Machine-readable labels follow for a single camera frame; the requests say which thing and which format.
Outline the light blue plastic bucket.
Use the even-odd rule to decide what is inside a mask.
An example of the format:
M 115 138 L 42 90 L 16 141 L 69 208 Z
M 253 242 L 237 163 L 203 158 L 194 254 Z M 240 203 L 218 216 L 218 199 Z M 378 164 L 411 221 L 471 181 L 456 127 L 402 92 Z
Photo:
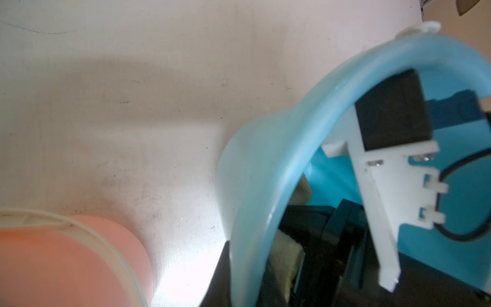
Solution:
M 490 95 L 490 64 L 465 43 L 423 23 L 364 51 L 323 78 L 294 107 L 244 125 L 226 145 L 216 193 L 230 242 L 231 306 L 261 306 L 260 291 L 280 222 L 302 175 L 309 206 L 363 202 L 350 157 L 327 157 L 322 143 L 344 113 L 381 81 L 418 72 L 433 139 L 427 161 L 448 191 L 433 229 L 402 225 L 398 252 L 483 292 L 490 291 L 490 123 L 479 102 Z

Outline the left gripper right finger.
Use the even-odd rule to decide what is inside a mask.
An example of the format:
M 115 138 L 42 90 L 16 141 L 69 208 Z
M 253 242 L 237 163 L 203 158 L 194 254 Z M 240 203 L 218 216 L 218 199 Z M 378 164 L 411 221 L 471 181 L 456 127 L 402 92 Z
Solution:
M 448 191 L 437 168 L 440 150 L 416 70 L 393 75 L 349 107 L 322 143 L 327 157 L 350 157 L 378 258 L 379 285 L 392 292 L 401 275 L 402 225 L 443 224 L 437 197 Z

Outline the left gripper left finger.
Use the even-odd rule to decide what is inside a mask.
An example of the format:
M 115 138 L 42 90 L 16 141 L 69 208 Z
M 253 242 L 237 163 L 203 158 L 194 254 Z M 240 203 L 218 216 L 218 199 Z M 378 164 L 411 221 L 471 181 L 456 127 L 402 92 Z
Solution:
M 227 241 L 200 307 L 231 307 L 230 279 L 230 242 Z

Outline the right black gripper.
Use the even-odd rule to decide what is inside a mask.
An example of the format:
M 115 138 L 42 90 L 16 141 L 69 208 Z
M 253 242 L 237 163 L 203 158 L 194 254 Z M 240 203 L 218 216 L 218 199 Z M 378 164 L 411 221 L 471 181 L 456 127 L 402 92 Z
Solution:
M 378 284 L 380 265 L 364 208 L 289 205 L 279 229 L 303 247 L 290 298 L 280 298 L 267 264 L 261 306 L 490 306 L 490 294 L 400 254 L 394 291 Z

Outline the beige cleaning cloth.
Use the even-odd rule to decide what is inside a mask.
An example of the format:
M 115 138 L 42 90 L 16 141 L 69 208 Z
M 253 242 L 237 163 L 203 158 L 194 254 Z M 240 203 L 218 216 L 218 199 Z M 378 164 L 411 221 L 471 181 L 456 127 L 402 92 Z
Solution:
M 306 176 L 302 175 L 290 197 L 288 206 L 307 205 L 311 198 L 311 186 Z M 276 232 L 270 252 L 270 261 L 280 292 L 286 303 L 290 300 L 293 281 L 299 272 L 303 254 L 303 247 L 293 238 L 281 230 Z

